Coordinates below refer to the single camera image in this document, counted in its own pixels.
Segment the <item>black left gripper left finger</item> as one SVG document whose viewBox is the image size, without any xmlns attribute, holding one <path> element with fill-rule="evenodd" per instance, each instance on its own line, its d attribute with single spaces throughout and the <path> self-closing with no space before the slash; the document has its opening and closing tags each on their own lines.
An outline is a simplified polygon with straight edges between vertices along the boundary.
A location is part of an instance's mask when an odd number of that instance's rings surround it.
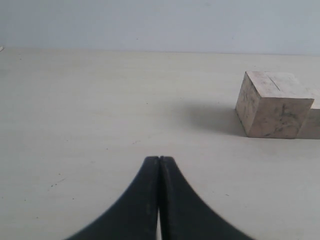
<svg viewBox="0 0 320 240">
<path fill-rule="evenodd" d="M 148 156 L 132 183 L 100 217 L 70 240 L 155 240 L 160 158 Z"/>
</svg>

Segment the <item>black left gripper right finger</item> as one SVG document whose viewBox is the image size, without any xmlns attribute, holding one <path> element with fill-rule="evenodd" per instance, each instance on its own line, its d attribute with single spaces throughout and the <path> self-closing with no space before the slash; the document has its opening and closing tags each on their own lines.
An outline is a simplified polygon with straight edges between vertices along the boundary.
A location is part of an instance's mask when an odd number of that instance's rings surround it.
<svg viewBox="0 0 320 240">
<path fill-rule="evenodd" d="M 251 240 L 215 213 L 193 190 L 170 156 L 161 156 L 158 208 L 163 240 Z"/>
</svg>

